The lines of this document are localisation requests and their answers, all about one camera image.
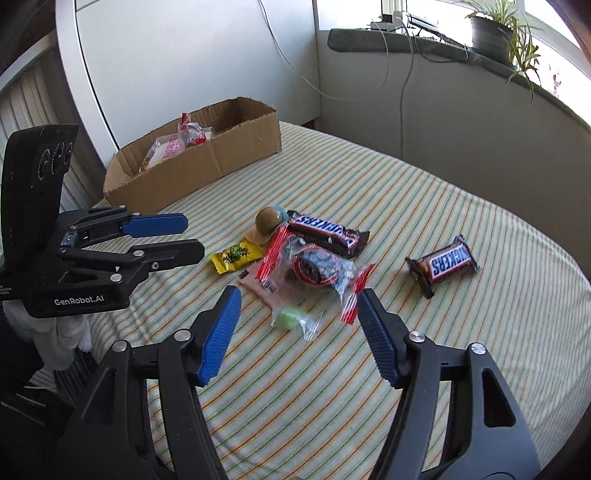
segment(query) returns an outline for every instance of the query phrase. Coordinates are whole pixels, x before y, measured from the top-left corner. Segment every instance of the plant pot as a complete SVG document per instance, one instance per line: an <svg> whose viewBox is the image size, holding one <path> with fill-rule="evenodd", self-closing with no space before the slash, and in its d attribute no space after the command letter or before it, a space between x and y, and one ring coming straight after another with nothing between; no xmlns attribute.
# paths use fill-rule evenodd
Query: plant pot
<svg viewBox="0 0 591 480"><path fill-rule="evenodd" d="M510 66L509 39L513 31L484 17L470 17L470 22L472 23L472 49L480 55Z"/></svg>

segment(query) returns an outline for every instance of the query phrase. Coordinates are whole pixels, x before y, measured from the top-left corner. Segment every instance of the table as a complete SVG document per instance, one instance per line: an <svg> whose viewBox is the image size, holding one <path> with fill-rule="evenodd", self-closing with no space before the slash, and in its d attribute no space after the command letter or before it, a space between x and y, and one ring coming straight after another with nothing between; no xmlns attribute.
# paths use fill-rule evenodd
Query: table
<svg viewBox="0 0 591 480"><path fill-rule="evenodd" d="M270 203L369 229L359 257L377 262L368 287L410 330L458 348L486 345L548 463L591 398L591 287L572 257L513 214L400 160L290 124L281 133L283 152L164 210L187 216L184 234L102 248L198 238L209 255L241 240ZM424 299L404 257L459 233L481 272L454 277ZM93 355L99 361L118 339L143 345L189 326L237 276L217 275L208 258L151 275L128 309L92 316ZM309 304L311 312L328 311L318 338L305 343L296 332L271 329L269 308L241 290L241 318L220 373L199 392L229 477L367 478L400 392L379 376L359 323L340 323L336 306ZM148 400L156 451L171 465L155 381ZM441 384L426 467L439 459L448 402L449 385Z"/></svg>

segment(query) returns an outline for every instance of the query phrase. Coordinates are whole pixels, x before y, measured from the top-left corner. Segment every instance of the cardboard box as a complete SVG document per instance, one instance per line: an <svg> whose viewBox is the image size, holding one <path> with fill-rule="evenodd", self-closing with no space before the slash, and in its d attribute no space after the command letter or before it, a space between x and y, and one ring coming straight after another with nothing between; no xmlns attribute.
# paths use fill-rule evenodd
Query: cardboard box
<svg viewBox="0 0 591 480"><path fill-rule="evenodd" d="M152 215L230 172L281 151L277 111L250 98L207 106L192 112L191 119L202 127L213 127L212 138L138 175L154 140L177 132L176 119L113 156L103 187L111 205Z"/></svg>

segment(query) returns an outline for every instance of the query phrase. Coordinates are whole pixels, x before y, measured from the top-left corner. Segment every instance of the windowsill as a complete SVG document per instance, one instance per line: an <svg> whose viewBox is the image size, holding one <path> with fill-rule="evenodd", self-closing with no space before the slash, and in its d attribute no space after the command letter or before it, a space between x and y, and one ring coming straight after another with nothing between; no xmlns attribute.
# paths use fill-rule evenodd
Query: windowsill
<svg viewBox="0 0 591 480"><path fill-rule="evenodd" d="M384 32L384 35L390 53L410 53L410 47L406 35L386 32ZM478 55L469 49L468 59L465 60L466 52L463 48L439 43L426 38L415 38L413 41L415 42L414 46L416 47L418 45L418 49L424 55L437 56L466 65L478 66L504 79L508 79L514 72L510 67L483 55ZM327 45L329 49L341 53L384 53L386 51L384 39L382 38L381 33L376 30L334 28L330 30ZM516 75L511 82L529 90L526 79L521 75ZM547 102L552 103L555 107L559 108L563 113L571 117L585 130L591 133L591 126L550 92L543 89L541 86L534 84L534 93L544 98Z"/></svg>

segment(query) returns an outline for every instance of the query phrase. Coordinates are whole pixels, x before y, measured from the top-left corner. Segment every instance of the white cloth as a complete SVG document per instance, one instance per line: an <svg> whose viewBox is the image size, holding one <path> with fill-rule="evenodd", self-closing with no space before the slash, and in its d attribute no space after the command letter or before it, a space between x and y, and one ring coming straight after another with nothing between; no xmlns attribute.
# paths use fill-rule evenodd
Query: white cloth
<svg viewBox="0 0 591 480"><path fill-rule="evenodd" d="M5 300L3 307L8 323L20 337L33 340L46 367L65 370L74 359L76 347L90 351L88 315L36 319L20 300Z"/></svg>

